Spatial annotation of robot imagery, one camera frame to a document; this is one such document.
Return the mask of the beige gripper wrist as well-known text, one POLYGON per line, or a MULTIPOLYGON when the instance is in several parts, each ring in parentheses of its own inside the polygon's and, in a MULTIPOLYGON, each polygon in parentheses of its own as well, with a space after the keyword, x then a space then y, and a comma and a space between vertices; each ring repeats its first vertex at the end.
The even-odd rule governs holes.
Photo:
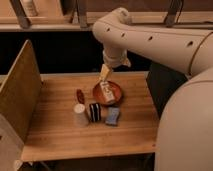
POLYGON ((124 50, 120 54, 111 56, 108 55, 106 52, 103 52, 103 61, 105 64, 101 67, 101 72, 99 75, 100 81, 106 81, 109 75, 113 72, 111 68, 117 68, 121 65, 130 67, 131 62, 127 57, 127 51, 124 50))

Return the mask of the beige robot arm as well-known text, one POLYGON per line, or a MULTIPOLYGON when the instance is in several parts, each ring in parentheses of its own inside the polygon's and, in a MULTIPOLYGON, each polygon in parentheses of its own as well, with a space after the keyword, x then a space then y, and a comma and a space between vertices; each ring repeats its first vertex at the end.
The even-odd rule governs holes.
POLYGON ((108 68, 128 52, 152 61, 148 86, 160 115, 155 171, 213 171, 213 30, 142 27, 117 8, 93 24, 108 68))

